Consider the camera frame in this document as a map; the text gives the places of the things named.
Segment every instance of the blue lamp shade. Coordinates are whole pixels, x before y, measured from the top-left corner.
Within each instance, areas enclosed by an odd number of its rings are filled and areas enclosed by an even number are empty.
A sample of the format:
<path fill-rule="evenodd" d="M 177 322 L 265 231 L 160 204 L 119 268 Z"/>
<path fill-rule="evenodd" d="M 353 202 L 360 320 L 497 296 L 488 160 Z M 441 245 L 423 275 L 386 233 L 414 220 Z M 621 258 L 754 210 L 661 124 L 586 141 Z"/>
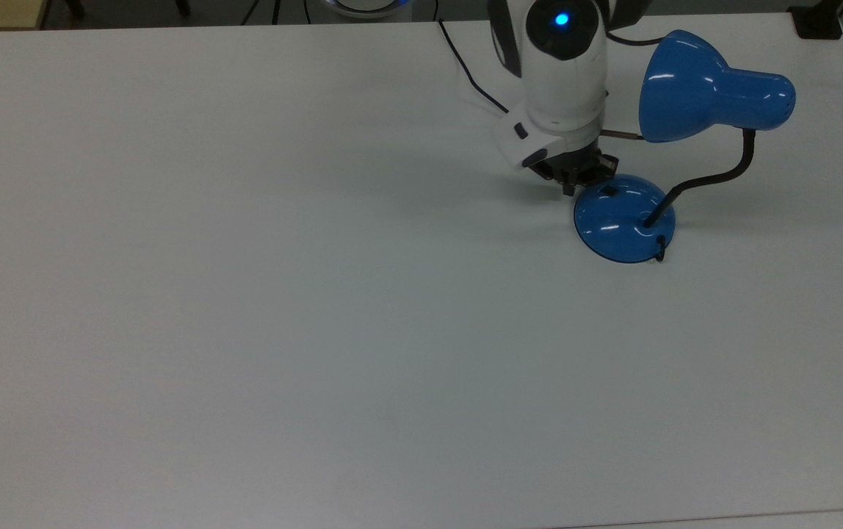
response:
<path fill-rule="evenodd" d="M 676 30 L 656 48 L 643 78 L 640 133 L 656 143 L 716 123 L 767 131 L 790 118 L 795 100 L 784 75 L 730 68 L 711 44 Z"/>

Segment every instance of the white table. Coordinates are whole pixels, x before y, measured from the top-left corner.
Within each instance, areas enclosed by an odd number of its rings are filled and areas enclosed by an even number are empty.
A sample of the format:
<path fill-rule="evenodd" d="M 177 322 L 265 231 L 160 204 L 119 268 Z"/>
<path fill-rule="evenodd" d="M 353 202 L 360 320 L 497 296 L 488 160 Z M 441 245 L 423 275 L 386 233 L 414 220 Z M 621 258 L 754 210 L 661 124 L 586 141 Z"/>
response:
<path fill-rule="evenodd" d="M 843 40 L 607 262 L 434 24 L 0 34 L 0 529 L 502 529 L 843 509 Z M 449 24 L 486 90 L 486 23 Z M 634 130 L 652 49 L 610 48 Z M 602 140 L 669 188 L 740 134 Z"/>

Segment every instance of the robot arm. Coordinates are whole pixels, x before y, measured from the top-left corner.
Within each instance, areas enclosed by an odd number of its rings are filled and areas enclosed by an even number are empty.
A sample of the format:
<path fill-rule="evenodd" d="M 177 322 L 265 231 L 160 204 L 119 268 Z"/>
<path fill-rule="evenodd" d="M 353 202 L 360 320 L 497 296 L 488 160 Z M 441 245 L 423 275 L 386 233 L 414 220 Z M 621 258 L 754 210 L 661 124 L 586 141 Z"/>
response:
<path fill-rule="evenodd" d="M 650 0 L 488 0 L 496 56 L 525 97 L 494 127 L 506 160 L 562 184 L 596 180 L 605 108 L 607 30 Z"/>

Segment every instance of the lamp base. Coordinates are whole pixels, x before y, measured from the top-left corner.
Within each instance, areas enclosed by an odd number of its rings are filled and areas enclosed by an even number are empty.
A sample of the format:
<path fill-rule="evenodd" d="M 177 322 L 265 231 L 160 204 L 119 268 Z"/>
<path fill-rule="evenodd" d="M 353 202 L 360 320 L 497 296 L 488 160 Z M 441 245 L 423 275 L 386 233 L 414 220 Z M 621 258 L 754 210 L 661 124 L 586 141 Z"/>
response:
<path fill-rule="evenodd" d="M 582 191 L 575 201 L 575 228 L 605 259 L 629 264 L 662 261 L 676 231 L 676 213 L 670 207 L 650 228 L 644 228 L 643 221 L 665 196 L 650 181 L 619 174 Z"/>

